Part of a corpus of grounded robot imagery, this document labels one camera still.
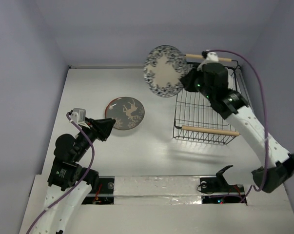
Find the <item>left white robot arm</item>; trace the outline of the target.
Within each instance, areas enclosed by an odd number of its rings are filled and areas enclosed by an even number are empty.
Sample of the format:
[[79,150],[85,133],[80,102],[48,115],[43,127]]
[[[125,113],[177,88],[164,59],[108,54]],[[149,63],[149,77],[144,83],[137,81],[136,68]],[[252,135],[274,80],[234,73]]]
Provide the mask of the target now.
[[77,122],[72,117],[72,113],[67,114],[79,133],[76,136],[62,134],[55,142],[43,210],[27,230],[29,234],[66,233],[86,196],[100,189],[98,172],[78,162],[89,149],[90,161],[94,161],[94,141],[106,141],[116,121],[86,118]]

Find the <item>white pale blue bowl plate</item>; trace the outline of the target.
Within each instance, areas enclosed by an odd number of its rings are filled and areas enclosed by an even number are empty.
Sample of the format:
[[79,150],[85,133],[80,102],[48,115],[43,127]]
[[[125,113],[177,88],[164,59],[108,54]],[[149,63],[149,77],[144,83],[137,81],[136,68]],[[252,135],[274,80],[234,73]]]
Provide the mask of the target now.
[[235,90],[235,79],[234,79],[234,75],[231,69],[227,68],[228,71],[228,88]]

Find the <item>dark deer pattern plate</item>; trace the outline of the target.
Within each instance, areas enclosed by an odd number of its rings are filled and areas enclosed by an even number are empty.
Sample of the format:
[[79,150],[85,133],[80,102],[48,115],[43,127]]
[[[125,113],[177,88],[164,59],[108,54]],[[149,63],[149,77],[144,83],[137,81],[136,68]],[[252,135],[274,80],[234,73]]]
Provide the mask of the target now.
[[143,121],[145,109],[142,103],[133,97],[119,97],[107,105],[104,115],[115,120],[115,129],[131,130]]

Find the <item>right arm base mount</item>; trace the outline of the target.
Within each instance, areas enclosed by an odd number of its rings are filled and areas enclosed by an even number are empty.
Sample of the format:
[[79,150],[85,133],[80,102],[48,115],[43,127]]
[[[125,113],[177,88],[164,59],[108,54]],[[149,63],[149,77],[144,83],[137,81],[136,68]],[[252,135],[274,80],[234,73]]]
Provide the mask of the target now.
[[212,177],[200,177],[196,190],[201,194],[202,204],[233,204],[245,198],[243,185],[229,185],[223,176],[231,167],[222,168]]

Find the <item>blue floral pattern plate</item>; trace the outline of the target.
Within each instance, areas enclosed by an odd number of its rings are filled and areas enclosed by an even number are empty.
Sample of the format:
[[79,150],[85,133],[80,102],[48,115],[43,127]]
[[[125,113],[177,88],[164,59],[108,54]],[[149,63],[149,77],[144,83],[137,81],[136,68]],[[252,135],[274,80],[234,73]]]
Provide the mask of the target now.
[[162,98],[173,97],[182,91],[180,79],[187,73],[185,56],[170,45],[154,48],[148,54],[143,68],[144,80],[149,89]]

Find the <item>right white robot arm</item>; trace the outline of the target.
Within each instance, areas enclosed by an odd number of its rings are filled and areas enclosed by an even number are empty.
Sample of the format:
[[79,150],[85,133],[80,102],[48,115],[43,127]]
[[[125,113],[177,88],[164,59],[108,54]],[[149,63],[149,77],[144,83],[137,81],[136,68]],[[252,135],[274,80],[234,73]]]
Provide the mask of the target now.
[[186,91],[204,95],[212,109],[242,135],[262,164],[252,171],[253,181],[271,193],[294,174],[294,153],[265,131],[248,101],[228,87],[229,77],[227,68],[212,62],[193,68],[180,82]]

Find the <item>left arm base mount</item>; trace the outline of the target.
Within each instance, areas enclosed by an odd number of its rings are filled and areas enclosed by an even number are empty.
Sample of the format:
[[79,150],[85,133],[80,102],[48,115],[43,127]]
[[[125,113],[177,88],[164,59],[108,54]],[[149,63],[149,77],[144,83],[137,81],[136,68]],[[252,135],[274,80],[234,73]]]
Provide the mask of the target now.
[[83,205],[112,205],[114,204],[115,178],[101,176],[96,189],[92,190],[83,200]]

